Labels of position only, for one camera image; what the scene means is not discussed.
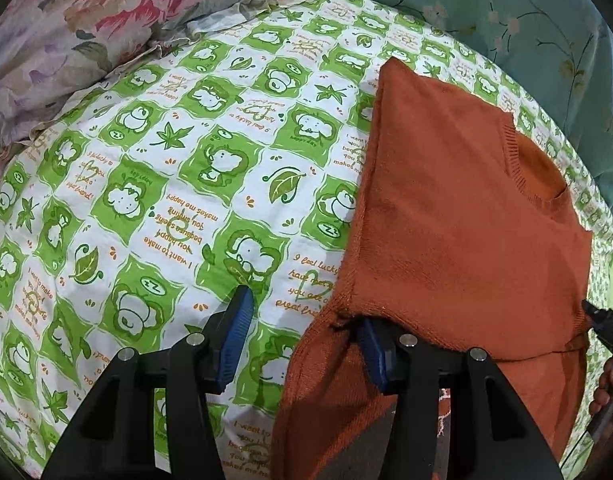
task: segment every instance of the green and white bed sheet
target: green and white bed sheet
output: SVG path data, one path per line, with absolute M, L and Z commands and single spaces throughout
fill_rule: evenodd
M 39 475 L 120 348 L 171 346 L 248 283 L 258 308 L 236 379 L 211 398 L 210 415 L 227 478 L 269 476 L 286 365 L 335 284 L 378 71 L 391 56 L 513 112 L 555 161 L 595 233 L 589 298 L 604 305 L 613 218 L 539 105 L 419 20 L 369 0 L 308 0 L 80 92 L 8 167 L 0 444 L 18 464 Z M 605 358 L 594 340 L 573 438 Z

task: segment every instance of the ribbed neckline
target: ribbed neckline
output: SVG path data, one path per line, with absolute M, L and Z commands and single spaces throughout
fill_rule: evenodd
M 514 181 L 520 193 L 522 193 L 533 206 L 540 212 L 552 215 L 562 208 L 566 208 L 571 203 L 571 195 L 567 187 L 563 191 L 549 200 L 538 196 L 532 189 L 529 183 L 522 175 L 520 168 L 520 149 L 516 139 L 517 131 L 513 124 L 513 115 L 510 113 L 502 113 L 500 115 L 500 133 L 504 147 L 504 158 L 506 159 L 507 173 Z

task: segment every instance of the human hand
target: human hand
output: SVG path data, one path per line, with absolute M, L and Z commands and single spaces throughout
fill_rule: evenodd
M 589 413 L 595 415 L 611 400 L 609 388 L 613 388 L 613 358 L 604 364 L 604 371 L 598 381 L 598 387 L 593 393 L 593 401 L 589 404 Z M 602 432 L 601 440 L 608 439 L 613 432 L 613 416 Z

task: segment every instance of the cartoon elephant print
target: cartoon elephant print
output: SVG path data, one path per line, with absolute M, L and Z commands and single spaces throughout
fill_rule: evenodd
M 226 256 L 237 262 L 251 288 L 256 283 L 262 285 L 280 265 L 280 253 L 274 248 L 265 247 L 249 230 L 236 231 L 231 235 Z
M 58 217 L 58 221 L 51 221 L 52 225 L 48 228 L 46 232 L 46 241 L 51 245 L 54 249 L 57 249 L 58 246 L 62 245 L 62 229 L 69 225 L 70 219 L 65 215 L 60 215 Z
M 73 360 L 73 335 L 69 329 L 66 320 L 61 312 L 56 310 L 56 320 L 52 329 L 50 328 L 50 336 L 53 343 L 60 349 L 69 361 Z
M 18 194 L 14 187 L 7 181 L 0 186 L 0 209 L 6 211 L 17 199 Z
M 339 30 L 339 28 L 333 27 L 333 25 L 329 25 L 328 23 L 320 23 L 315 28 L 315 31 L 318 32 L 319 34 L 326 34 L 327 32 L 334 32 L 336 30 Z
M 329 139 L 333 135 L 333 126 L 329 123 L 325 123 L 323 120 L 312 116 L 308 113 L 298 114 L 296 116 L 296 134 L 302 137 L 311 137 L 312 139 L 319 139 L 324 137 Z
M 482 90 L 487 92 L 488 94 L 495 93 L 495 87 L 491 85 L 490 82 L 487 81 L 484 77 L 479 77 L 478 81 L 480 81 L 480 85 L 482 85 Z
M 286 347 L 281 356 L 271 359 L 262 365 L 260 380 L 265 383 L 282 386 L 286 379 L 286 370 L 288 369 L 288 361 L 291 358 L 291 354 L 293 354 L 293 348 Z
M 269 77 L 268 88 L 278 94 L 282 94 L 289 88 L 297 86 L 297 80 L 286 72 L 271 69 L 267 71 L 267 76 Z
M 32 377 L 33 373 L 30 369 L 30 351 L 27 346 L 20 341 L 16 346 L 9 348 L 9 359 L 11 363 L 24 375 Z
M 387 54 L 389 54 L 389 56 L 395 57 L 395 58 L 397 58 L 400 61 L 403 61 L 405 63 L 410 63 L 411 62 L 411 58 L 408 56 L 408 54 L 406 52 L 400 50 L 399 48 L 394 48 L 393 50 L 391 50 Z
M 151 110 L 145 106 L 138 106 L 133 108 L 130 112 L 122 114 L 118 122 L 122 124 L 127 130 L 131 130 L 136 134 L 139 134 L 147 127 L 147 119 L 151 115 Z
M 112 300 L 116 307 L 115 321 L 118 327 L 132 338 L 138 339 L 145 329 L 158 325 L 157 310 L 122 285 L 113 291 Z
M 107 193 L 107 203 L 119 216 L 126 218 L 135 218 L 142 213 L 142 195 L 144 190 L 126 182 L 122 187 L 113 187 Z
M 248 157 L 238 151 L 231 152 L 228 148 L 220 148 L 213 152 L 213 146 L 204 153 L 208 168 L 200 171 L 198 178 L 213 184 L 221 184 L 224 174 L 233 175 L 245 171 L 249 164 Z
M 193 54 L 193 59 L 216 59 L 216 53 L 213 52 L 218 45 L 215 43 L 209 43 L 205 48 L 199 49 L 195 54 Z
M 192 97 L 210 112 L 220 110 L 226 104 L 226 99 L 220 96 L 215 89 L 209 87 L 200 86 L 193 92 Z
M 131 84 L 134 86 L 142 86 L 144 83 L 151 84 L 157 79 L 157 75 L 155 75 L 151 70 L 147 68 L 141 68 L 136 71 L 131 78 Z
M 264 43 L 280 44 L 280 36 L 275 30 L 265 30 L 264 32 L 258 32 L 253 35 L 256 40 L 264 41 Z
M 355 213 L 355 197 L 340 186 L 335 195 L 320 197 L 317 207 L 322 214 L 336 218 L 343 224 L 350 224 Z
M 3 251 L 0 254 L 0 278 L 13 276 L 18 269 L 18 263 L 15 257 L 9 251 Z
M 447 58 L 447 53 L 433 45 L 427 45 L 426 50 L 432 54 L 435 54 L 438 57 L 442 57 L 443 59 Z
M 340 63 L 344 63 L 353 70 L 362 70 L 366 67 L 367 62 L 359 57 L 350 56 L 349 54 L 340 54 L 335 58 Z
M 71 162 L 77 155 L 77 150 L 70 139 L 66 139 L 60 147 L 55 151 L 56 164 L 58 166 L 65 167 Z
M 362 16 L 361 19 L 368 28 L 372 28 L 373 30 L 385 30 L 385 28 L 387 28 L 386 25 L 383 25 L 378 22 L 378 20 L 374 20 L 369 16 Z

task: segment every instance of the green leaf print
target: green leaf print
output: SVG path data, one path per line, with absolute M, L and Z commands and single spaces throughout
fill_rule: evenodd
M 355 40 L 355 43 L 358 46 L 363 46 L 364 48 L 369 48 L 371 43 L 373 43 L 373 38 L 368 34 L 358 34 L 358 37 Z
M 69 278 L 73 278 L 80 285 L 89 285 L 93 283 L 97 278 L 103 278 L 104 273 L 98 269 L 98 248 L 94 248 L 89 252 L 90 247 L 87 244 L 80 245 L 75 250 L 75 272 L 69 275 Z M 83 256 L 78 258 L 78 254 L 82 252 Z
M 282 16 L 289 20 L 289 22 L 301 22 L 300 18 L 304 12 L 293 12 L 292 10 L 285 9 L 282 12 Z
M 440 79 L 440 70 L 439 66 L 434 66 L 428 61 L 424 62 L 424 69 L 426 70 L 426 74 L 430 75 L 434 79 Z
M 202 258 L 204 258 L 206 263 L 215 265 L 216 255 L 213 253 L 213 251 L 211 251 L 209 244 L 205 244 L 205 246 L 202 248 Z
M 280 199 L 282 203 L 285 204 L 291 202 L 296 197 L 298 184 L 303 176 L 307 176 L 307 174 L 299 173 L 298 168 L 289 166 L 280 168 L 269 176 L 263 176 L 263 182 L 269 182 L 269 180 L 273 178 L 269 186 L 269 201 L 273 203 L 277 199 Z
M 173 54 L 175 57 L 178 57 L 178 54 L 183 51 L 184 49 L 182 48 L 182 45 L 175 45 L 171 47 L 171 51 L 169 52 L 169 54 Z
M 78 40 L 92 40 L 93 38 L 95 38 L 95 35 L 91 34 L 90 32 L 87 32 L 85 30 L 82 30 L 81 28 L 78 28 L 75 31 L 75 37 Z
M 317 97 L 315 98 L 316 101 L 321 101 L 322 99 L 329 99 L 332 97 L 337 102 L 339 102 L 339 104 L 342 104 L 343 97 L 346 97 L 346 94 L 343 90 L 336 90 L 333 88 L 333 85 L 315 85 L 315 87 L 319 90 Z
M 231 62 L 231 66 L 228 68 L 229 70 L 246 70 L 253 64 L 252 57 L 236 57 Z
M 184 328 L 186 328 L 186 330 L 189 332 L 189 334 L 194 334 L 196 332 L 202 332 L 202 329 L 199 326 L 195 326 L 195 325 L 184 325 Z
M 23 198 L 22 199 L 22 211 L 18 213 L 18 221 L 15 223 L 15 227 L 19 228 L 24 224 L 26 228 L 29 230 L 29 233 L 32 232 L 30 228 L 30 221 L 35 220 L 35 215 L 33 214 L 33 208 L 35 208 L 38 204 L 33 203 L 33 198 Z
M 184 139 L 184 137 L 189 135 L 192 129 L 193 126 L 189 126 L 189 128 L 180 128 L 179 130 L 173 131 L 173 126 L 171 126 L 170 122 L 167 122 L 163 132 L 156 132 L 157 136 L 162 139 L 161 142 L 151 142 L 149 146 L 159 146 L 163 144 L 165 150 L 169 148 L 184 148 L 184 143 L 180 139 Z
M 17 420 L 13 420 L 8 413 L 4 413 L 2 410 L 0 410 L 0 413 L 4 415 L 4 425 L 5 427 L 9 428 L 10 430 L 15 431 L 15 433 L 18 434 L 18 436 L 20 436 L 20 428 L 19 428 L 19 422 Z
M 106 105 L 106 106 L 103 106 L 102 108 L 96 108 L 95 110 L 93 110 L 93 117 L 96 118 L 96 119 L 98 117 L 102 117 L 112 107 L 113 107 L 113 105 Z
M 109 61 L 107 48 L 102 43 L 85 41 L 84 43 L 75 45 L 71 50 L 75 50 L 84 57 L 88 57 L 88 59 L 94 61 L 97 66 L 106 73 L 113 70 L 113 65 Z
M 84 356 L 85 359 L 88 359 L 91 357 L 91 346 L 87 343 L 84 337 L 80 338 L 80 350 L 82 351 L 82 355 Z
M 53 415 L 54 422 L 61 420 L 65 424 L 68 424 L 67 416 L 62 413 L 62 410 L 66 409 L 66 400 L 68 399 L 67 392 L 58 392 L 56 390 L 53 392 L 53 394 L 51 394 L 48 386 L 46 386 L 46 383 L 44 382 L 44 379 L 42 379 L 42 395 L 46 402 L 46 406 L 43 406 L 42 409 L 50 410 L 51 415 Z

